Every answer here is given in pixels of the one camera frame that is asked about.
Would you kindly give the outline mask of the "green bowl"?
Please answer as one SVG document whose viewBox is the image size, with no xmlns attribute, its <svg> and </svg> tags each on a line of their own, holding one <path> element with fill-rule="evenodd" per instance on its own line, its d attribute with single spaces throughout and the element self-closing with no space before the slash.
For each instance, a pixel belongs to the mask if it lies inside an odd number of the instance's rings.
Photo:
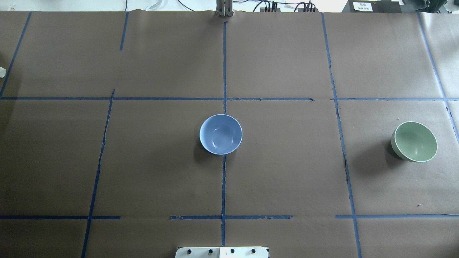
<svg viewBox="0 0 459 258">
<path fill-rule="evenodd" d="M 391 135 L 391 147 L 398 157 L 412 163 L 428 162 L 438 152 L 433 132 L 415 121 L 403 122 L 395 128 Z"/>
</svg>

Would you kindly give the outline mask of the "aluminium frame post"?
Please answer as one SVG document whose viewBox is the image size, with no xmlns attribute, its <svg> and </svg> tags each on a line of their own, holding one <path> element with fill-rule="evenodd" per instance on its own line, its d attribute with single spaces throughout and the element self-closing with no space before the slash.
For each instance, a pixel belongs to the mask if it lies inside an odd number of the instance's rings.
<svg viewBox="0 0 459 258">
<path fill-rule="evenodd" d="M 231 17 L 234 15 L 233 0 L 216 0 L 216 16 Z"/>
</svg>

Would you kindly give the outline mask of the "black power strip left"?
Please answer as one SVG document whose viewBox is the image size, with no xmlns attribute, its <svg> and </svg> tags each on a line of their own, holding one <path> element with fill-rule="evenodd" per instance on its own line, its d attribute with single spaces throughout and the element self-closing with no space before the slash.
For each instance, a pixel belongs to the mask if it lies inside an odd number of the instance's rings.
<svg viewBox="0 0 459 258">
<path fill-rule="evenodd" d="M 259 8 L 261 13 L 280 13 L 280 7 L 278 6 L 279 2 L 276 1 L 260 1 L 256 8 Z"/>
</svg>

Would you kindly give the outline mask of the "black box with label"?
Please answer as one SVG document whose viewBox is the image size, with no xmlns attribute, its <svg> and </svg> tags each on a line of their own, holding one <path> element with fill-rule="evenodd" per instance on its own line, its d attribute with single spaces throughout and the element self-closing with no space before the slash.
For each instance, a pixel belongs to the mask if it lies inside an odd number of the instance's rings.
<svg viewBox="0 0 459 258">
<path fill-rule="evenodd" d="M 398 1 L 390 0 L 348 0 L 342 13 L 402 13 Z"/>
</svg>

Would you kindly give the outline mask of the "blue bowl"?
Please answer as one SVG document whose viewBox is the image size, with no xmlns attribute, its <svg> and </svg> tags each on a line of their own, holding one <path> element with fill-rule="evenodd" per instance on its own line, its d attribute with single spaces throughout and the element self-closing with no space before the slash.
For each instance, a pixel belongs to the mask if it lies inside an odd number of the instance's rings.
<svg viewBox="0 0 459 258">
<path fill-rule="evenodd" d="M 199 140 L 203 148 L 215 155 L 234 152 L 242 143 L 243 129 L 238 120 L 227 114 L 215 114 L 200 126 Z"/>
</svg>

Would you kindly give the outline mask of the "black power strip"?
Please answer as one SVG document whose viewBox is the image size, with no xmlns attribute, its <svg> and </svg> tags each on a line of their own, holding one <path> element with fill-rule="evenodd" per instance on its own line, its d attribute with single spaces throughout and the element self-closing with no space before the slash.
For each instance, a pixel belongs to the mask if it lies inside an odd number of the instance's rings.
<svg viewBox="0 0 459 258">
<path fill-rule="evenodd" d="M 280 13 L 280 7 L 278 6 L 279 2 L 276 1 L 260 1 L 256 8 L 259 8 L 261 13 Z"/>
<path fill-rule="evenodd" d="M 309 1 L 298 3 L 294 11 L 298 11 L 299 13 L 316 13 L 318 10 L 316 5 Z"/>
</svg>

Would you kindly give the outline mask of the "black power strip right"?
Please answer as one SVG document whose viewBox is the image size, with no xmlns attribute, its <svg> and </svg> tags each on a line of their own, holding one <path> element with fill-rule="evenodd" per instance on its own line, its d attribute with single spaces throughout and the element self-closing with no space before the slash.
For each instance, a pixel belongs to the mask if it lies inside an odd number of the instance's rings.
<svg viewBox="0 0 459 258">
<path fill-rule="evenodd" d="M 294 11 L 298 11 L 299 13 L 316 13 L 318 10 L 316 5 L 309 1 L 298 3 Z"/>
</svg>

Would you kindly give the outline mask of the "white plug on table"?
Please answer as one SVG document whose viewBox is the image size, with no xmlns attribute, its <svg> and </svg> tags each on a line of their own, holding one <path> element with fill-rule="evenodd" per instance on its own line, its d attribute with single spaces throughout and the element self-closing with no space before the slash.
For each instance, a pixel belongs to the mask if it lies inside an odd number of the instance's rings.
<svg viewBox="0 0 459 258">
<path fill-rule="evenodd" d="M 0 67 L 0 78 L 4 78 L 6 76 L 6 69 L 3 67 Z"/>
</svg>

